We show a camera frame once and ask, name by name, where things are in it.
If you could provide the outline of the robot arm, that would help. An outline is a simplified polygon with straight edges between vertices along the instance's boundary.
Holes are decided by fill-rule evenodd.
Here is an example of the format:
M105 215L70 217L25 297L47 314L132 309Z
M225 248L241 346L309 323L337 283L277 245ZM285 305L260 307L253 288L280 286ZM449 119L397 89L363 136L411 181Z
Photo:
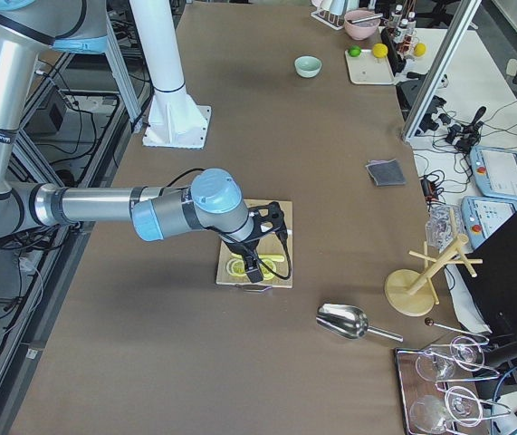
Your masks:
M205 169L185 187L63 188L5 178L36 63L41 53L105 53L108 14L102 1L0 1L0 238L34 227L128 221L140 238L163 240L211 230L244 262L253 283L267 265L259 241L285 242L276 202L248 207L224 169Z

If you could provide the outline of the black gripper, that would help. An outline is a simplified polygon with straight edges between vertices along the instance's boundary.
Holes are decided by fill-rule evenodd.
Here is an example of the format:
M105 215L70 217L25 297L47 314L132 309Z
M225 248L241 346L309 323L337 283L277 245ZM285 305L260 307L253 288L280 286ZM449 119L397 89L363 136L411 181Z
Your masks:
M233 235L225 236L225 244L234 254L240 255L244 262L244 272L251 283L263 281L257 246L259 241L269 235L276 235L282 247L285 247L284 212L277 201L266 205L249 208L248 221L251 223L250 233L241 241Z

